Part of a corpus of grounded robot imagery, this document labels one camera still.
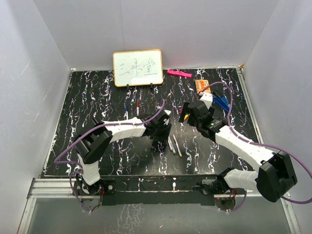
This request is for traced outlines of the white pen red tip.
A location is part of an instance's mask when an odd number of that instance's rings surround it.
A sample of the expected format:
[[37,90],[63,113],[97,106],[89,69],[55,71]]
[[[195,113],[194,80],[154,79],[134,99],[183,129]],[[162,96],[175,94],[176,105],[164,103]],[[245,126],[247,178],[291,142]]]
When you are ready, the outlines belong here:
[[139,102],[136,102],[136,116],[139,116]]

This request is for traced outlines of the white pen blue tip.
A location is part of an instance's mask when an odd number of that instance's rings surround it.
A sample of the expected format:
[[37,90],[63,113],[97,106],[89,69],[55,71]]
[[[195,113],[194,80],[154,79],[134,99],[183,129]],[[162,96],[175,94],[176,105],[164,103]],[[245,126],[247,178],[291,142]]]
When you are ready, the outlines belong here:
[[129,119],[129,114],[128,114],[128,112],[129,112],[128,106],[126,105],[126,106],[125,106],[125,118],[126,118],[126,120]]

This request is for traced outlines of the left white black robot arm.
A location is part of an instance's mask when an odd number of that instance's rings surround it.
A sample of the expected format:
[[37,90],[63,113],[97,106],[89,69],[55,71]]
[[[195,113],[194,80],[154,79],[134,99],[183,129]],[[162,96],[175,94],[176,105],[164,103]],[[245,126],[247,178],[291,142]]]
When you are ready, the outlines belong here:
[[110,143],[131,137],[149,137],[165,146],[168,142],[172,127],[171,111],[162,110],[150,122],[152,115],[144,114],[123,121],[92,121],[76,136],[79,139],[87,134],[74,146],[82,166],[81,188],[88,194],[94,195],[100,191],[99,159],[104,155]]

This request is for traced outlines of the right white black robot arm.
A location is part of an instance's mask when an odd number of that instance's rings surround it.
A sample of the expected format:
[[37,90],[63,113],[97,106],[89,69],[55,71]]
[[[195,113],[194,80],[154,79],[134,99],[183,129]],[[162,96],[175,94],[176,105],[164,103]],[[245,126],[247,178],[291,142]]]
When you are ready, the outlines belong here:
[[226,121],[214,118],[214,108],[208,108],[204,102],[184,103],[179,122],[196,127],[203,137],[227,148],[246,161],[252,171],[227,168],[216,179],[205,186],[206,190],[229,193],[233,189],[259,192],[270,202],[278,201],[297,184],[297,177],[289,154],[257,146],[253,141],[244,139],[239,133],[233,134]]

